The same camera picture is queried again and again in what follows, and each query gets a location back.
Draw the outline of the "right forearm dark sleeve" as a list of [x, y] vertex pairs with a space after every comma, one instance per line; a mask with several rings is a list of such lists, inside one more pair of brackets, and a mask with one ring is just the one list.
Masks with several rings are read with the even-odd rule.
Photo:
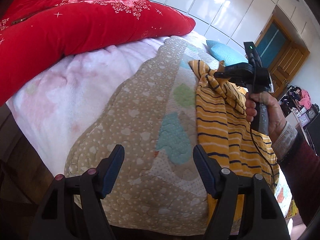
[[319, 156], [288, 122], [272, 149], [302, 221], [308, 225], [319, 209]]

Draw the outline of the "right hand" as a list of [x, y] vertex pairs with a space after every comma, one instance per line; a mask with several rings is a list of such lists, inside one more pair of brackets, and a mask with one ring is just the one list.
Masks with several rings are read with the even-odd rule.
[[263, 103], [267, 106], [268, 111], [268, 132], [269, 137], [273, 143], [280, 137], [283, 129], [286, 126], [286, 120], [281, 110], [279, 103], [268, 92], [262, 92], [260, 94], [246, 93], [246, 120], [252, 122], [257, 115], [256, 103]]

